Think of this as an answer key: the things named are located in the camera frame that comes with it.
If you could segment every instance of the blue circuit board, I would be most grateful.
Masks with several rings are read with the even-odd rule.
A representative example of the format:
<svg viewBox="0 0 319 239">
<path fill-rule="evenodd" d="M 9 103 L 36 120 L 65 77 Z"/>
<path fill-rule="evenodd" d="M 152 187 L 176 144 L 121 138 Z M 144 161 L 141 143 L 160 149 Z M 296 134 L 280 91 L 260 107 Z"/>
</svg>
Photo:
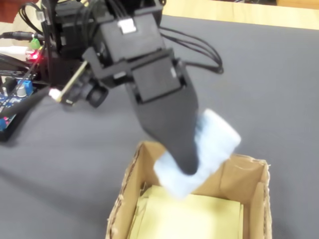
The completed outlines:
<svg viewBox="0 0 319 239">
<path fill-rule="evenodd" d="M 25 86 L 25 91 L 26 91 L 26 96 L 25 97 L 18 97 L 18 96 L 4 96 L 0 93 L 0 112 L 4 108 L 10 108 L 14 106 L 15 104 L 19 104 L 21 101 L 29 97 L 33 93 L 33 86 L 31 81 L 24 81 L 24 86 Z M 5 117 L 0 119 L 0 132 L 4 131 L 10 123 L 14 120 L 15 116 L 12 117 Z"/>
</svg>

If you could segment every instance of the gray fabric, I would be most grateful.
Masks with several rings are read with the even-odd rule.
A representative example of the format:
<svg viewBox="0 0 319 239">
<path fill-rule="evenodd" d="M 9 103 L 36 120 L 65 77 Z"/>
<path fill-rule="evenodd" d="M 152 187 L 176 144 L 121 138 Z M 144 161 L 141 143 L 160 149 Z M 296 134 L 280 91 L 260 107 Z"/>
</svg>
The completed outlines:
<svg viewBox="0 0 319 239">
<path fill-rule="evenodd" d="M 317 238 L 319 32 L 174 17 L 163 25 L 206 39 L 222 55 L 224 75 L 189 72 L 201 110 L 212 108 L 241 134 L 237 151 L 271 163 L 274 238 Z M 176 54 L 206 61 L 180 47 Z M 0 146 L 1 238 L 103 239 L 144 139 L 124 88 L 97 110 L 46 99 Z"/>
</svg>

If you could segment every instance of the cardboard box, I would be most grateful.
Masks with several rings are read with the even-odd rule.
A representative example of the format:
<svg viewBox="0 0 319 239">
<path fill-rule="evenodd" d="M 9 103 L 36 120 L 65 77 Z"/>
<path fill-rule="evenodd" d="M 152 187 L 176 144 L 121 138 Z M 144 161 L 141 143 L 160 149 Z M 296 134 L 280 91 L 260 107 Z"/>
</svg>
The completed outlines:
<svg viewBox="0 0 319 239">
<path fill-rule="evenodd" d="M 110 217 L 106 239 L 127 239 L 141 187 L 159 185 L 153 171 L 165 149 L 159 143 L 141 143 L 125 172 L 120 194 Z M 232 155 L 219 170 L 193 192 L 244 204 L 244 239 L 271 239 L 269 172 L 264 160 Z"/>
</svg>

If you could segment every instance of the red led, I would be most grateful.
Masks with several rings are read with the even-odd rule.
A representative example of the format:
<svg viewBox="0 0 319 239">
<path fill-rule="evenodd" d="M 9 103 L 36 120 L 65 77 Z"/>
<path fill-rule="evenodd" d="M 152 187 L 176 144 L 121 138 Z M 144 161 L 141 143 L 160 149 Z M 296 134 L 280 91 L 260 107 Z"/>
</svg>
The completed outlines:
<svg viewBox="0 0 319 239">
<path fill-rule="evenodd" d="M 36 59 L 39 58 L 39 55 L 38 55 L 38 54 L 34 54 L 34 55 L 32 55 L 32 58 L 33 58 L 34 60 L 36 60 Z"/>
</svg>

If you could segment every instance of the sponge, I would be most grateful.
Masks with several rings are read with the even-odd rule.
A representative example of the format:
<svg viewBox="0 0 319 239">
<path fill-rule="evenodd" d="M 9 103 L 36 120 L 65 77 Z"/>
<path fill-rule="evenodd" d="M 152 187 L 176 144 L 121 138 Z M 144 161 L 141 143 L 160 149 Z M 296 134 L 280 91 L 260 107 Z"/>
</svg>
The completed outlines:
<svg viewBox="0 0 319 239">
<path fill-rule="evenodd" d="M 195 143 L 198 154 L 198 170 L 194 175 L 184 174 L 169 152 L 155 163 L 154 171 L 160 184 L 173 196 L 184 198 L 200 185 L 226 161 L 239 145 L 239 134 L 212 110 L 198 118 Z"/>
</svg>

